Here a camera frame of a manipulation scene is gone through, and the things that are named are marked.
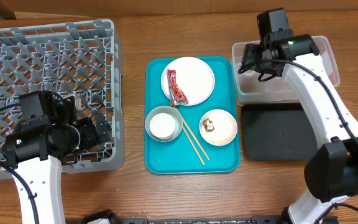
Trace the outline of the grey bowl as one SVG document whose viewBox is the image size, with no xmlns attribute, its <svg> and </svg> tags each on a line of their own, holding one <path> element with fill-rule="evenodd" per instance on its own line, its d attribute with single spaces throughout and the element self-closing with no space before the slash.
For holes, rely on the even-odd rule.
<svg viewBox="0 0 358 224">
<path fill-rule="evenodd" d="M 183 121 L 180 113 L 171 106 L 158 106 L 145 119 L 147 134 L 160 142 L 175 139 L 180 134 L 182 127 Z"/>
</svg>

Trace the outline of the small pink bowl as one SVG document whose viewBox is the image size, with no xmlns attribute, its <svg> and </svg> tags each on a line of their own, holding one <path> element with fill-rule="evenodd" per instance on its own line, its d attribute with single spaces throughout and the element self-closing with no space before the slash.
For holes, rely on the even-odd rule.
<svg viewBox="0 0 358 224">
<path fill-rule="evenodd" d="M 214 131 L 206 132 L 203 121 L 209 118 L 214 124 Z M 225 110 L 215 109 L 205 113 L 200 120 L 200 134 L 206 141 L 211 136 L 230 136 L 232 140 L 237 136 L 237 121 L 232 114 Z"/>
</svg>

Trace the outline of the brown food scrap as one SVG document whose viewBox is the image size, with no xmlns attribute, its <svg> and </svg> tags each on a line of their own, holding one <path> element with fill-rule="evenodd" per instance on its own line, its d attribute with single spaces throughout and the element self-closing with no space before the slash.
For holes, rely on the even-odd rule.
<svg viewBox="0 0 358 224">
<path fill-rule="evenodd" d="M 203 127 L 206 132 L 214 131 L 214 124 L 209 118 L 203 121 Z"/>
</svg>

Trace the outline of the red snack wrapper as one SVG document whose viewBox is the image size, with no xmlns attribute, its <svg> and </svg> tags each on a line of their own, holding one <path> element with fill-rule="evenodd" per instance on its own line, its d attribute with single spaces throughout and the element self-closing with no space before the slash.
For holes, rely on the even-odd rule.
<svg viewBox="0 0 358 224">
<path fill-rule="evenodd" d="M 180 89 L 176 82 L 176 71 L 168 69 L 167 78 L 171 103 L 173 105 L 187 105 L 188 98 L 185 96 L 184 92 Z"/>
</svg>

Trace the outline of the white cup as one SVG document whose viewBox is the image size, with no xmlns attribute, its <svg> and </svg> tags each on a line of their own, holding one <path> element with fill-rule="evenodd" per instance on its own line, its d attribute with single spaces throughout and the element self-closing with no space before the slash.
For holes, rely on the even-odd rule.
<svg viewBox="0 0 358 224">
<path fill-rule="evenodd" d="M 152 117 L 149 128 L 154 138 L 163 141 L 172 138 L 176 123 L 173 116 L 167 113 L 159 113 Z"/>
</svg>

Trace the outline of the pile of rice grains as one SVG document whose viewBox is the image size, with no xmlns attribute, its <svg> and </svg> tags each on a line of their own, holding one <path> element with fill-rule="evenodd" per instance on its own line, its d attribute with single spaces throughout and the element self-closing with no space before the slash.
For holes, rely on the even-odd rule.
<svg viewBox="0 0 358 224">
<path fill-rule="evenodd" d="M 230 136 L 211 136 L 206 140 L 208 143 L 214 146 L 224 146 L 232 141 Z"/>
</svg>

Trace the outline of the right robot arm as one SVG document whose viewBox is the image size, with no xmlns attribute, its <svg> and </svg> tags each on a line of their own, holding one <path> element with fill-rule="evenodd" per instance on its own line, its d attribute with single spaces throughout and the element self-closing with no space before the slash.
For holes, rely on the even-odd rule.
<svg viewBox="0 0 358 224">
<path fill-rule="evenodd" d="M 358 195 L 358 121 L 329 80 L 315 41 L 293 33 L 284 9 L 259 14 L 257 24 L 260 42 L 246 46 L 238 73 L 258 72 L 260 82 L 283 78 L 299 99 L 318 145 L 304 169 L 306 190 L 277 222 L 323 223 L 332 209 Z"/>
</svg>

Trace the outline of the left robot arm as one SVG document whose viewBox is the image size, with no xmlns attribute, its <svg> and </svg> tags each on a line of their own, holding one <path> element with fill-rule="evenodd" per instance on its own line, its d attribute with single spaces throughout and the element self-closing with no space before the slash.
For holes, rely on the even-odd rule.
<svg viewBox="0 0 358 224">
<path fill-rule="evenodd" d="M 23 117 L 2 146 L 0 166 L 16 183 L 23 223 L 65 223 L 62 203 L 62 162 L 67 155 L 111 139 L 103 116 L 79 119 L 81 100 L 75 94 L 33 91 L 0 113 L 20 108 Z"/>
</svg>

